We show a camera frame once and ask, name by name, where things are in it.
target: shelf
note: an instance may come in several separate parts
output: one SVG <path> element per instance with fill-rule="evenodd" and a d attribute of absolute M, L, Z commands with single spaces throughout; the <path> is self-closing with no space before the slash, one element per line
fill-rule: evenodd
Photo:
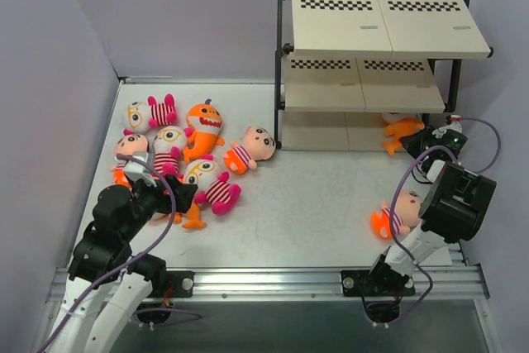
<path fill-rule="evenodd" d="M 285 110 L 363 112 L 364 94 L 354 58 L 303 57 L 284 59 Z"/>
<path fill-rule="evenodd" d="M 490 49 L 463 0 L 379 0 L 393 59 L 479 59 Z"/>
<path fill-rule="evenodd" d="M 341 112 L 284 112 L 283 150 L 349 150 L 346 118 Z"/>
<path fill-rule="evenodd" d="M 441 113 L 445 104 L 426 60 L 284 58 L 286 112 Z"/>
<path fill-rule="evenodd" d="M 300 55 L 387 58 L 393 50 L 378 0 L 292 0 L 292 18 Z"/>
<path fill-rule="evenodd" d="M 490 49 L 463 0 L 292 0 L 300 55 L 480 59 Z"/>
<path fill-rule="evenodd" d="M 358 71 L 366 112 L 445 111 L 427 60 L 358 59 Z"/>

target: screw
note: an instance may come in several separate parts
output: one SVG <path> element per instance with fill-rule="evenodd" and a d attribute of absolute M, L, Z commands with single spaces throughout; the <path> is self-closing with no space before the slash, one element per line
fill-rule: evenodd
<path fill-rule="evenodd" d="M 185 278 L 182 280 L 182 288 L 186 291 L 189 291 L 193 288 L 193 281 L 190 278 Z"/>
<path fill-rule="evenodd" d="M 344 281 L 341 283 L 344 284 L 344 287 L 347 289 L 352 289 L 355 287 L 355 281 L 351 277 L 344 278 Z"/>

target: white table surface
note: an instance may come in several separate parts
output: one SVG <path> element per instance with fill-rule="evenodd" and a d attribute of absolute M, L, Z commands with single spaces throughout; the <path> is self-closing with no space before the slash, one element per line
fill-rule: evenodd
<path fill-rule="evenodd" d="M 112 147 L 122 137 L 122 112 L 128 103 L 162 100 L 172 93 L 185 125 L 187 110 L 212 99 L 224 118 L 226 143 L 239 141 L 245 128 L 262 126 L 273 131 L 272 84 L 124 84 L 93 179 L 77 241 L 92 221 L 98 193 L 112 184 Z M 155 131 L 148 136 L 152 138 Z M 213 154 L 221 161 L 224 148 Z M 232 176 L 242 187 L 240 202 L 227 215 L 217 217 L 203 210 L 203 230 L 188 231 L 174 224 L 166 238 L 151 252 L 169 267 L 318 267 L 371 266 L 388 245 L 370 230 L 369 216 L 385 198 L 390 201 L 411 158 L 383 152 L 308 152 L 278 150 L 256 171 Z M 407 188 L 422 195 L 427 188 L 412 179 Z M 133 252 L 147 247 L 164 229 L 149 222 L 132 240 Z M 432 255 L 425 265 L 451 265 L 448 250 Z"/>

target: orange shark plush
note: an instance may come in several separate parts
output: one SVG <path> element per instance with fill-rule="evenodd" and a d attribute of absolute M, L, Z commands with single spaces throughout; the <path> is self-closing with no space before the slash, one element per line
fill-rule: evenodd
<path fill-rule="evenodd" d="M 224 145 L 224 140 L 219 136 L 222 117 L 210 105 L 211 101 L 207 99 L 205 103 L 195 105 L 186 116 L 188 126 L 193 130 L 188 138 L 188 147 L 183 149 L 183 159 L 187 164 L 211 153 L 215 145 Z"/>

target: checkered pattern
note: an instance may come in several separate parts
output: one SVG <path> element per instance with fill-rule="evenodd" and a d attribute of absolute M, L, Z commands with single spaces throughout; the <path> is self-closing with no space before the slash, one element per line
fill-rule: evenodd
<path fill-rule="evenodd" d="M 460 12 L 457 2 L 394 2 L 388 0 L 389 10 L 401 12 Z"/>
<path fill-rule="evenodd" d="M 424 66 L 421 61 L 364 60 L 364 68 L 372 70 L 424 70 Z"/>
<path fill-rule="evenodd" d="M 350 69 L 349 60 L 290 60 L 292 69 Z"/>
<path fill-rule="evenodd" d="M 301 0 L 301 8 L 318 8 L 320 10 L 356 10 L 359 12 L 373 10 L 370 0 Z"/>

